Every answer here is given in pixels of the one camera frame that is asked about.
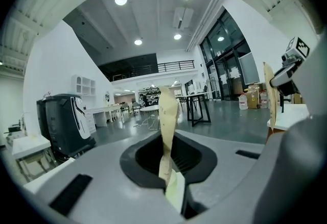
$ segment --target plastic bottle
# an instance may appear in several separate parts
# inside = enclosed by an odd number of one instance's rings
[[[246,110],[247,107],[247,97],[244,95],[244,93],[239,96],[239,107],[240,110]]]
[[[268,94],[266,90],[263,90],[260,93],[260,99],[261,99],[261,108],[267,108],[268,107]]]

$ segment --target black metal railing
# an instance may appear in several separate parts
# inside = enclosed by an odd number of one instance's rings
[[[194,61],[193,60],[144,65],[144,66],[130,69],[128,71],[124,70],[124,71],[118,71],[115,73],[107,73],[100,67],[100,70],[102,71],[102,73],[111,82],[126,79],[126,78],[136,77],[136,76],[152,74],[152,73],[187,70],[187,69],[194,69]]]

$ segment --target round ceiling light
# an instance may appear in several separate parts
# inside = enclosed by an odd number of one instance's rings
[[[181,36],[180,34],[176,34],[176,35],[174,36],[174,39],[175,39],[175,40],[179,40],[181,37],[182,37],[182,36]]]
[[[123,6],[125,3],[127,3],[127,0],[114,0],[114,1],[119,6]]]
[[[135,42],[134,42],[136,45],[141,45],[142,44],[142,41],[141,40],[135,40]]]

